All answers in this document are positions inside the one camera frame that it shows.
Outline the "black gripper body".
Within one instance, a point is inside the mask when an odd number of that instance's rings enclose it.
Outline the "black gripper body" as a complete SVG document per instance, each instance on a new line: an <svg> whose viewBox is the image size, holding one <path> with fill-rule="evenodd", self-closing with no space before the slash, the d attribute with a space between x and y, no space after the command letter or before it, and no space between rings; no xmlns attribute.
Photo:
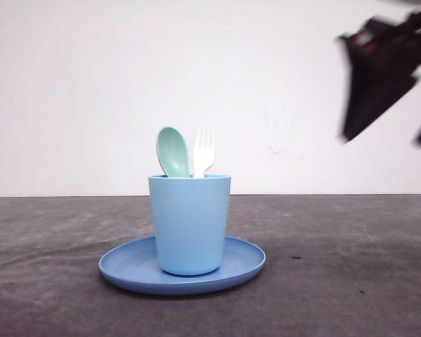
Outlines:
<svg viewBox="0 0 421 337"><path fill-rule="evenodd" d="M371 17L357 32L341 35L340 40L353 68L373 76L412 74L421 66L421 10L399 23Z"/></svg>

